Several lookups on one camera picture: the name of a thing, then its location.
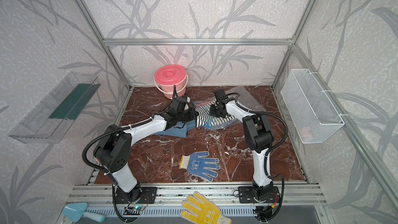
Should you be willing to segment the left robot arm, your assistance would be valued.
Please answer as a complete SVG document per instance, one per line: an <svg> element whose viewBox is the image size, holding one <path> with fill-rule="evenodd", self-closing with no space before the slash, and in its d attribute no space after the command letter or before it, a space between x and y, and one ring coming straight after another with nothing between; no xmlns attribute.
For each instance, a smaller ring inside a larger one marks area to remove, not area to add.
<svg viewBox="0 0 398 224"><path fill-rule="evenodd" d="M144 121L124 127L110 125L104 134L90 141L83 149L83 162L103 171L124 193L138 191L138 180L128 165L131 146L178 123L185 124L195 120L199 113L189 103L189 97L174 95L162 111Z"/></svg>

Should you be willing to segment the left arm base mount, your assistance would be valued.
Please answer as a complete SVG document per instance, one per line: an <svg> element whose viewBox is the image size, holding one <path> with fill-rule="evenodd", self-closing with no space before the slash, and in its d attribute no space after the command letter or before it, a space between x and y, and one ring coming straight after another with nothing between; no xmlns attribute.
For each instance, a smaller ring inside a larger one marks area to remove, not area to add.
<svg viewBox="0 0 398 224"><path fill-rule="evenodd" d="M117 187L114 193L115 202L116 204L154 204L157 189L157 187L136 187L130 193L126 193Z"/></svg>

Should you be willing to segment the clear vacuum storage bag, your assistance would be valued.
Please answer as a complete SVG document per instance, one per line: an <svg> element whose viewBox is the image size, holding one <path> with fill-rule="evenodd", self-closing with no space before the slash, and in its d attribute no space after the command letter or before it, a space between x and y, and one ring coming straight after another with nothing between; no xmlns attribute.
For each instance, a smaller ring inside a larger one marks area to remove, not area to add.
<svg viewBox="0 0 398 224"><path fill-rule="evenodd" d="M266 111L266 109L243 86L234 87L230 90L225 90L225 92L226 92L226 94L239 93L240 94L240 96L238 97L239 104L241 104L245 108L248 108L248 109L254 110L254 111L259 111L259 112ZM205 100L197 100L195 102L200 103L200 102L212 101L212 100L215 100L214 92L212 92L212 97L208 97ZM237 124L237 123L240 123L240 121L236 119L236 121L232 125Z"/></svg>

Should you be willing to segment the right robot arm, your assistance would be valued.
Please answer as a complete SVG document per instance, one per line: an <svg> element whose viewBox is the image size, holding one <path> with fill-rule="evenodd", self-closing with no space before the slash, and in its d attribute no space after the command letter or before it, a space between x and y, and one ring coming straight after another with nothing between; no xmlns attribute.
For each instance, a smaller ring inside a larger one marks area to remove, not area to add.
<svg viewBox="0 0 398 224"><path fill-rule="evenodd" d="M216 101L210 106L210 115L221 118L233 116L243 124L245 141L252 151L254 161L252 194L256 201L264 202L274 189L269 155L287 139L288 127L277 115L244 107L238 101L239 96L239 93L226 94L223 89L215 91ZM282 139L276 145L273 145L275 135L269 117L279 120L285 129Z"/></svg>

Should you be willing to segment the black white striped garment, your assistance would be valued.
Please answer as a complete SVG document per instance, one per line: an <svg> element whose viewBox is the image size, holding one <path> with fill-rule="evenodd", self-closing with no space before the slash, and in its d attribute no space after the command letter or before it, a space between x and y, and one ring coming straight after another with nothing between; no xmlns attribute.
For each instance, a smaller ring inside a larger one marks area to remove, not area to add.
<svg viewBox="0 0 398 224"><path fill-rule="evenodd" d="M195 110L199 113L197 127L210 131L221 130L231 126L236 121L236 118L232 115L227 118L213 117L209 114L209 109L210 107L206 106L195 107Z"/></svg>

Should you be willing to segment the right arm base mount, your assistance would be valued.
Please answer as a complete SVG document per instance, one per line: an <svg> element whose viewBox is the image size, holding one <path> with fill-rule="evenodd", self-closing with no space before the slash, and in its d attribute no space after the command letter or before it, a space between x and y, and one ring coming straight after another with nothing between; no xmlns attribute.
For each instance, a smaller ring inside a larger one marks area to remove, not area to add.
<svg viewBox="0 0 398 224"><path fill-rule="evenodd" d="M279 189L276 186L258 187L238 187L238 197L240 203L266 203L274 204L280 202Z"/></svg>

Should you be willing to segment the red white striped garment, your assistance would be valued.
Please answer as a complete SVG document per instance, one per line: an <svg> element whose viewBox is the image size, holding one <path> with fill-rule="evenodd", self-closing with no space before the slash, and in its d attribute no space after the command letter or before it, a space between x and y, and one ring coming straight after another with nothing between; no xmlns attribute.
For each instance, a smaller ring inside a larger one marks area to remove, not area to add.
<svg viewBox="0 0 398 224"><path fill-rule="evenodd" d="M197 102L194 103L195 107L202 107L202 106L210 107L211 105L214 105L214 104L215 104L215 100L204 101L204 102L200 102L200 103L197 103Z"/></svg>

